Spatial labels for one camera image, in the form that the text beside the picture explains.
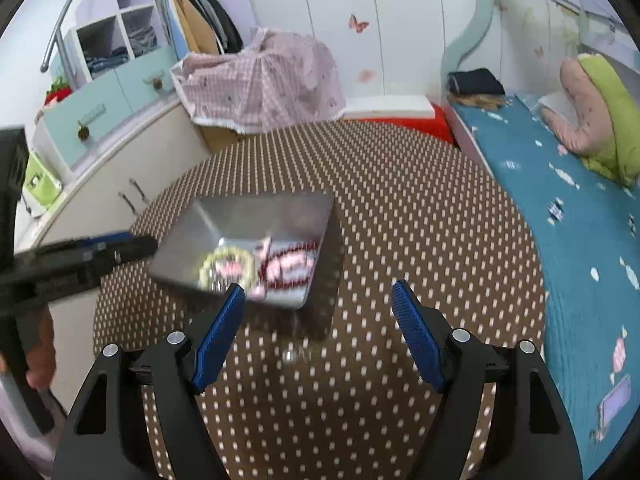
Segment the person left hand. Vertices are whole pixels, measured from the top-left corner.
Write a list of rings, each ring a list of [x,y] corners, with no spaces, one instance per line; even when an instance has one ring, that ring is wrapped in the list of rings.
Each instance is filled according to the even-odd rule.
[[[27,312],[16,319],[17,333],[25,352],[28,384],[43,392],[50,388],[56,371],[54,326],[48,307]]]

